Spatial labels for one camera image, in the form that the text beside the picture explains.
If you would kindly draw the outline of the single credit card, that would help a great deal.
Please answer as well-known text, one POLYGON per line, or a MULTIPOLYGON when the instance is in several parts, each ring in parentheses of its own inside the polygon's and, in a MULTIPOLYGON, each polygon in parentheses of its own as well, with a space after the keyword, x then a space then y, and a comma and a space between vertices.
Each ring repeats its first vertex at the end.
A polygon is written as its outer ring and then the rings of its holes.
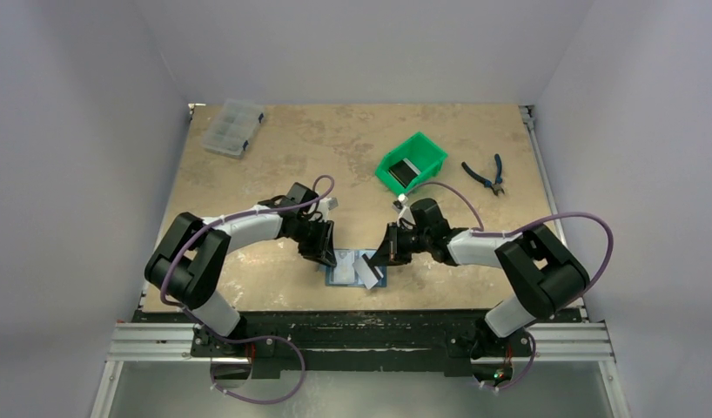
POLYGON ((338 250, 336 253, 337 265, 332 269, 332 283, 334 285, 351 285, 355 282, 353 250, 338 250))

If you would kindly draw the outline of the blue card holder wallet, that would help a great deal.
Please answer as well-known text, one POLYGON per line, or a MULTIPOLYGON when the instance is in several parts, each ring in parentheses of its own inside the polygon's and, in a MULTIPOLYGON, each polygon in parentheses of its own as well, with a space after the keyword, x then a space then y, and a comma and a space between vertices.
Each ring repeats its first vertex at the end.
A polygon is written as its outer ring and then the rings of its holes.
POLYGON ((371 258, 376 253, 375 249, 336 249, 337 265, 318 267, 318 271, 325 274, 327 287, 364 287, 366 289, 387 286, 386 268, 380 266, 376 278, 361 274, 354 263, 364 257, 371 258))

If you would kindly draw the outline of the stack of credit cards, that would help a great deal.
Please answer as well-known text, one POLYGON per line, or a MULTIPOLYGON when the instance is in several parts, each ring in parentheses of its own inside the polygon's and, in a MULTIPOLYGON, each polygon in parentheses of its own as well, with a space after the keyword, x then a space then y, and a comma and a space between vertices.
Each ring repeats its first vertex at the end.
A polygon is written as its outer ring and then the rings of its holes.
POLYGON ((395 162, 388 168, 388 172, 405 189, 421 174, 421 170, 408 158, 395 162))

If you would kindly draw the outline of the green plastic bin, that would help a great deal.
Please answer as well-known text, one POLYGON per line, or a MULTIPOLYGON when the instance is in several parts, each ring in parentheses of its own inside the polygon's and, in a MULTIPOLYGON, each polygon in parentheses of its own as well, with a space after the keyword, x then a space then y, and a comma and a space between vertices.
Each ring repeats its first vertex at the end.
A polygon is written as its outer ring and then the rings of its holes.
POLYGON ((375 176, 395 195, 407 194, 416 185, 434 178, 447 153, 418 131, 388 152, 375 169, 375 176))

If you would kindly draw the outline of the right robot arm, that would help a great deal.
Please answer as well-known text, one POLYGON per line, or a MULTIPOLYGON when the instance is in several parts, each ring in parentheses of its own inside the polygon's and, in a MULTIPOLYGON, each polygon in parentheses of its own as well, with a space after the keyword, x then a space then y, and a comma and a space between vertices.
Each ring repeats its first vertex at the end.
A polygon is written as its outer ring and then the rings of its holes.
POLYGON ((501 269, 514 294, 493 307, 475 332, 477 346, 486 354, 499 353, 510 334, 552 316, 591 282, 578 259, 544 225, 511 236, 480 236, 450 226, 434 199, 419 199, 401 211, 409 216, 387 225, 376 252, 354 260, 354 272, 372 288, 383 268, 407 265, 416 253, 429 253, 447 266, 501 269))

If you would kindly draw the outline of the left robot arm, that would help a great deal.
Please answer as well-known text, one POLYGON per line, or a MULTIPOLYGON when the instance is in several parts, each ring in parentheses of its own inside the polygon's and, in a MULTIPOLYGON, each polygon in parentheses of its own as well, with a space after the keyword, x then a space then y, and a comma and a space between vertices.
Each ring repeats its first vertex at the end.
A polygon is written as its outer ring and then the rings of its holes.
POLYGON ((336 266, 329 215, 337 205, 328 192, 294 183, 288 193, 243 212, 209 218, 182 212, 149 258, 144 278, 164 304, 184 309, 207 327, 223 355, 237 355, 245 348, 246 320, 218 290, 226 257, 259 242, 290 239, 303 259, 336 266))

